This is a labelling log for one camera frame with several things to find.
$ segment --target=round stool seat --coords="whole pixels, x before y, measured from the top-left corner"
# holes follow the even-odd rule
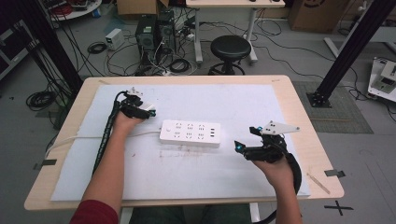
[[[251,46],[238,35],[223,35],[212,41],[212,53],[223,61],[238,61],[249,55]]]

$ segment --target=white paper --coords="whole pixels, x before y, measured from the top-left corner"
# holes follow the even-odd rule
[[[101,86],[67,154],[53,201],[79,201],[87,187],[97,150],[120,91],[132,86]],[[131,137],[125,150],[124,200],[221,199],[268,197],[275,192],[264,174],[241,154],[233,141],[261,146],[249,127],[270,120],[284,123],[270,85],[134,85],[142,100],[155,104],[157,117],[139,124],[133,134],[159,131],[164,119],[216,122],[219,148],[162,145],[158,133]],[[298,160],[288,134],[288,151]],[[305,179],[299,192],[309,196]]]

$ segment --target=person's right arm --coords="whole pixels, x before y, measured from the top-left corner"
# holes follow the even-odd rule
[[[253,163],[264,172],[276,192],[276,224],[303,223],[294,192],[293,173],[286,158],[274,163],[265,161]]]

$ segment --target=human hand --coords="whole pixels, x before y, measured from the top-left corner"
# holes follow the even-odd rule
[[[253,163],[264,172],[275,190],[294,188],[293,172],[285,157],[274,163],[266,161],[253,161]]]
[[[143,121],[143,119],[130,119],[126,117],[122,112],[119,112],[113,124],[113,133],[117,133],[126,137],[135,125]]]

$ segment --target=black cross mark on floor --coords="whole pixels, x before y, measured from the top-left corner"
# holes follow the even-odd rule
[[[353,208],[351,208],[351,207],[340,206],[338,201],[335,201],[335,203],[337,204],[337,206],[324,205],[324,208],[338,209],[338,211],[340,212],[340,216],[343,216],[343,211],[341,209],[353,210]]]

